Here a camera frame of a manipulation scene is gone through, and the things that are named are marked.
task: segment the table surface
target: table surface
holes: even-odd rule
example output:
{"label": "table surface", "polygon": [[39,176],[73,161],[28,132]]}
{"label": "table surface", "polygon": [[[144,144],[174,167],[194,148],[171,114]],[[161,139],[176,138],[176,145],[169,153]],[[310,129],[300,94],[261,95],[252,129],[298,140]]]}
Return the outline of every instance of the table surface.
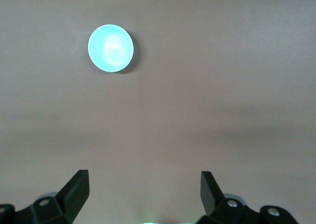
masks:
{"label": "table surface", "polygon": [[[79,169],[75,224],[195,223],[200,173],[250,208],[316,219],[316,0],[0,0],[0,203]],[[131,35],[119,73],[101,25]]]}

